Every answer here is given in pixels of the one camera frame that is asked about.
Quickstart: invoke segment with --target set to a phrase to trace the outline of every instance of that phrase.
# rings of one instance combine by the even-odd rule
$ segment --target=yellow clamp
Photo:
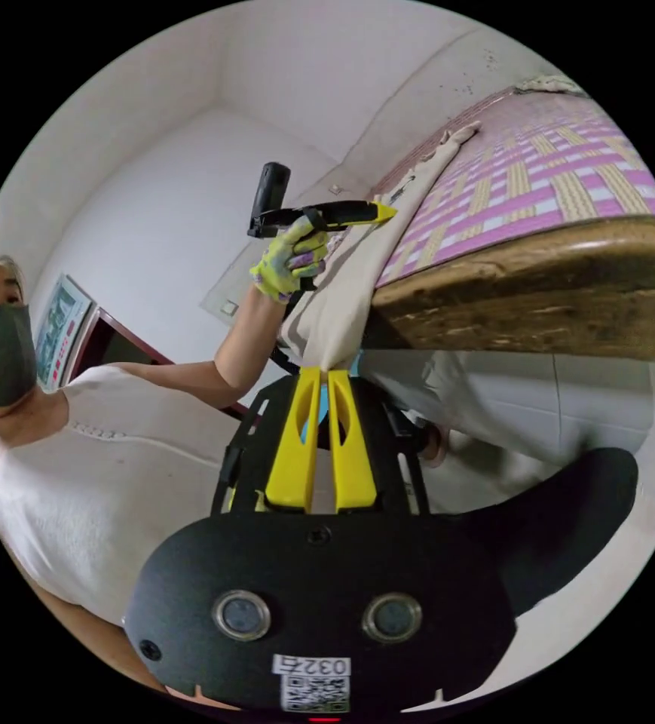
[[[319,368],[305,367],[300,372],[265,490],[270,508],[311,511],[321,385]],[[328,372],[327,390],[336,512],[371,508],[377,499],[377,489],[347,370]],[[305,423],[307,434],[303,443]]]

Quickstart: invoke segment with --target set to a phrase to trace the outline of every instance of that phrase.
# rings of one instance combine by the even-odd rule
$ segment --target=bed
[[[552,93],[469,119],[480,132],[378,279],[364,348],[655,361],[655,179],[618,126]]]

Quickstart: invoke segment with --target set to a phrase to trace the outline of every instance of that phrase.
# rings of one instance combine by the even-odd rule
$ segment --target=white sweater
[[[64,391],[63,430],[0,452],[0,536],[46,591],[121,625],[149,555],[209,515],[238,422],[115,367]]]

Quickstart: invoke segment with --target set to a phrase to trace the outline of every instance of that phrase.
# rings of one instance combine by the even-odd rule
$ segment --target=woman's hand
[[[303,277],[316,277],[325,270],[327,232],[315,232],[311,221],[301,216],[277,236],[249,273],[255,286],[275,302],[286,304]]]

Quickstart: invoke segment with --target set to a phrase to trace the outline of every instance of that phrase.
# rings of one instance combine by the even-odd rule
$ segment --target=poster
[[[78,289],[70,277],[60,276],[35,344],[36,372],[44,390],[61,386],[73,343],[92,305],[93,300]]]

